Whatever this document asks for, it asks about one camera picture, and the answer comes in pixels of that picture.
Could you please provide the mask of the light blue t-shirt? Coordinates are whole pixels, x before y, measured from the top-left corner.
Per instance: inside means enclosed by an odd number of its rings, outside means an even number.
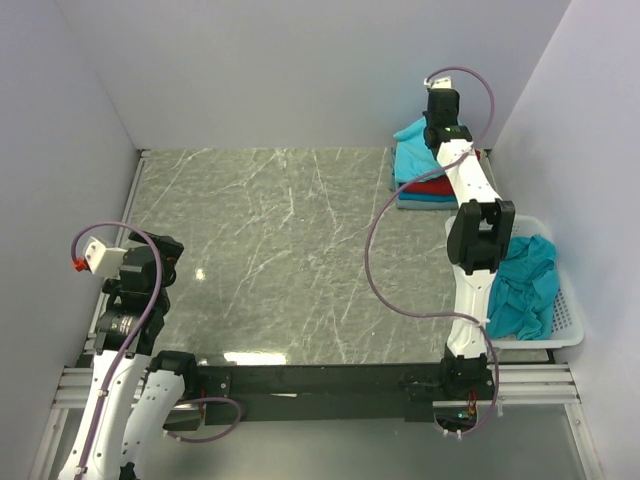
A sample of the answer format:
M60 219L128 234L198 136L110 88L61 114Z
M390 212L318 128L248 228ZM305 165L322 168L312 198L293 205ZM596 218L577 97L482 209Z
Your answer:
M407 183L440 168L424 141L426 119L421 117L408 127L396 132L394 177L398 183Z

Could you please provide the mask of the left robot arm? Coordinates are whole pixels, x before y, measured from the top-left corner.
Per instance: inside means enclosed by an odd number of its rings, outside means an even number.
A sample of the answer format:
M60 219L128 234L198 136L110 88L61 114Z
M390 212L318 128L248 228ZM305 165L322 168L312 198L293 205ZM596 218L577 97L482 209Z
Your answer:
M132 229L124 249L91 237L71 259L104 280L106 308L95 325L88 398L61 479L132 479L149 438L200 388L189 353L152 355L171 308L167 293L184 251L170 236Z

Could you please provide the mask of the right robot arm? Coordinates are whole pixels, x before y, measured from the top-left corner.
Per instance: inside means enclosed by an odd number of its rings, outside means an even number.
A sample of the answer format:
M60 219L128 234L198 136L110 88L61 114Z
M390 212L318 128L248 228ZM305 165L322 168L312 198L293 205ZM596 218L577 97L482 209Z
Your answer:
M469 129L458 121L460 94L444 77L426 84L425 144L444 169L458 205L447 234L447 255L456 283L455 319L446 342L444 395L460 399L486 369L486 326L491 287L506 257L515 206L491 186Z

